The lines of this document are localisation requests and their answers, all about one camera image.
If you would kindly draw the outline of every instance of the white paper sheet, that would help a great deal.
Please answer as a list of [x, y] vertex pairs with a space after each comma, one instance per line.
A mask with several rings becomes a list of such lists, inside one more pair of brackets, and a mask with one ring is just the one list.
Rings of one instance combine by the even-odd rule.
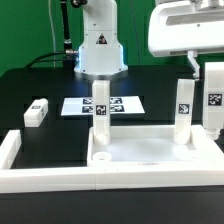
[[[93, 101], [91, 97], [65, 98], [61, 115], [92, 115]], [[138, 96], [110, 97], [111, 114], [145, 113]]]

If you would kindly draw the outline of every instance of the green backdrop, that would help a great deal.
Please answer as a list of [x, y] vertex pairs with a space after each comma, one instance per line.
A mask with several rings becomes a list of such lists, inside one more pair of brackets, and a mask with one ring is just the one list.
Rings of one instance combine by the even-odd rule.
[[[154, 58], [149, 53], [148, 24], [150, 14], [155, 7], [154, 0], [117, 0], [117, 4], [118, 38], [124, 46], [126, 64], [187, 63], [185, 56]], [[73, 48], [78, 49], [83, 40], [82, 9], [73, 9], [69, 3], [68, 12]], [[59, 0], [52, 0], [52, 13], [57, 50], [60, 51], [63, 50], [63, 31]], [[23, 67], [34, 58], [53, 51], [48, 0], [1, 0], [0, 15], [0, 76], [6, 70]], [[224, 54], [203, 55], [198, 58], [202, 67], [206, 61], [222, 60]]]

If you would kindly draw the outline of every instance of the white cuboid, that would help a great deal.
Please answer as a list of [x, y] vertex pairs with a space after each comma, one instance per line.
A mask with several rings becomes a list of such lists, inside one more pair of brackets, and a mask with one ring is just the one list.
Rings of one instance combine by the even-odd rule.
[[178, 145], [173, 141], [175, 127], [161, 126], [112, 126], [111, 144], [94, 144], [93, 129], [89, 133], [87, 165], [99, 166], [142, 166], [142, 165], [190, 165], [197, 170], [200, 164], [216, 164], [224, 154], [216, 143], [206, 137], [201, 125], [191, 127], [189, 144]]

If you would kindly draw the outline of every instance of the black tabletop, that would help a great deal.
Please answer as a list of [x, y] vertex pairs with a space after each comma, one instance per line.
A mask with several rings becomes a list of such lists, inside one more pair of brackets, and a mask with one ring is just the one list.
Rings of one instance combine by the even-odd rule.
[[[186, 66], [132, 66], [111, 80], [111, 96], [139, 96], [145, 114], [112, 115], [112, 125], [174, 124], [178, 79]], [[20, 129], [22, 146], [12, 169], [86, 166], [91, 116], [61, 116], [65, 97], [88, 97], [92, 81], [63, 69], [14, 69], [0, 79], [0, 141]], [[203, 81], [196, 82], [193, 123], [201, 124]], [[39, 128], [25, 128], [23, 114], [46, 98]], [[222, 136], [217, 144], [223, 147]], [[224, 187], [1, 194], [0, 220], [14, 223], [223, 223]]]

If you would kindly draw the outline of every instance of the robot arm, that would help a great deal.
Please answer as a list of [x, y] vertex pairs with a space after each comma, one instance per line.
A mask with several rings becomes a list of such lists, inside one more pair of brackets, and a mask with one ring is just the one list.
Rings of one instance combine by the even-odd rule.
[[84, 41], [79, 48], [76, 74], [97, 78], [127, 70], [123, 64], [123, 47], [117, 40], [115, 0], [89, 0], [88, 3], [86, 0], [73, 0], [72, 3], [75, 6], [84, 4]]
[[188, 55], [199, 78], [198, 54], [224, 52], [224, 0], [157, 0], [148, 46], [156, 57]]

